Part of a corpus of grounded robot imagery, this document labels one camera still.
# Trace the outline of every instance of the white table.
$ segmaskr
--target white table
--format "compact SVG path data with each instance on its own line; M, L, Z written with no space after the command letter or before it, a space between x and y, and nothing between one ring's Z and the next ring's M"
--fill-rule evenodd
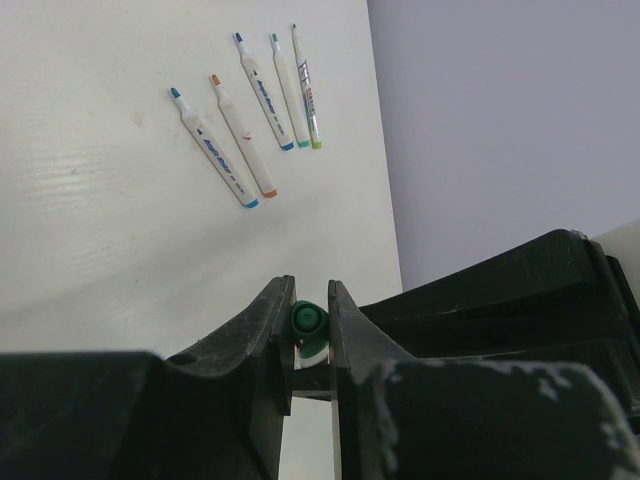
M243 34L282 104L268 35L292 54L291 22L309 57L320 151L280 151L232 39ZM0 52L0 350L167 356L282 274L321 305L330 278L361 304L400 291L364 0L24 0L4 5ZM167 93L178 87L237 154L214 72L278 183L254 210ZM300 478L302 464L330 477L328 405L294 411L282 478Z

